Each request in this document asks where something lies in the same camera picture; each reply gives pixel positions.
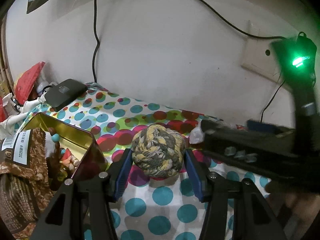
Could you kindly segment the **person right hand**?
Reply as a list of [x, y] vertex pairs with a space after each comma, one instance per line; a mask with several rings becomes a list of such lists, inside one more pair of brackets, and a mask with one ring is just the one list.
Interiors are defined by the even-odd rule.
[[319, 195], [294, 192], [276, 181], [269, 182], [265, 191], [269, 193], [267, 201], [276, 215], [283, 205], [289, 209], [290, 238], [304, 239], [319, 213]]

